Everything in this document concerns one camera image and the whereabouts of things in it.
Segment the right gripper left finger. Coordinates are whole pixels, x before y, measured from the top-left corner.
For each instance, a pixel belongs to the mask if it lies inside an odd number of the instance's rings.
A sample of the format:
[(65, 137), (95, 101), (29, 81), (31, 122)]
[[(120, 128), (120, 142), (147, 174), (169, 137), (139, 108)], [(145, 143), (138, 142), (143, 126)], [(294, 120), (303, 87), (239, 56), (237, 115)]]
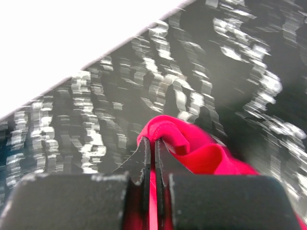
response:
[(31, 173), (13, 189), (3, 230), (147, 230), (150, 142), (112, 173)]

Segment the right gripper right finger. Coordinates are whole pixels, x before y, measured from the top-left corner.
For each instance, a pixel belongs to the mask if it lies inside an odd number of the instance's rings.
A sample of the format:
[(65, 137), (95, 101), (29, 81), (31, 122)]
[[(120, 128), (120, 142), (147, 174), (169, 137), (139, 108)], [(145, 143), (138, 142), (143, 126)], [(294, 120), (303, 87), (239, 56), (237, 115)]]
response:
[(272, 177), (193, 174), (155, 143), (160, 230), (298, 230), (282, 185)]

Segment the red t shirt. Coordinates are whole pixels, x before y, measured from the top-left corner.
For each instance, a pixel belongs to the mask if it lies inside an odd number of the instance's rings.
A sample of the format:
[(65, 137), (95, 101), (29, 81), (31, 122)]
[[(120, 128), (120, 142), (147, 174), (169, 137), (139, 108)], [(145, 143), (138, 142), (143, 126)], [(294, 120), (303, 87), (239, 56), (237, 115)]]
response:
[[(233, 158), (227, 148), (216, 143), (202, 129), (171, 116), (160, 115), (151, 119), (139, 134), (138, 144), (142, 138), (149, 140), (151, 151), (149, 228), (152, 230), (158, 230), (155, 143), (160, 139), (172, 156), (193, 174), (261, 176), (248, 164)], [(296, 217), (300, 230), (306, 229), (306, 224), (297, 214)]]

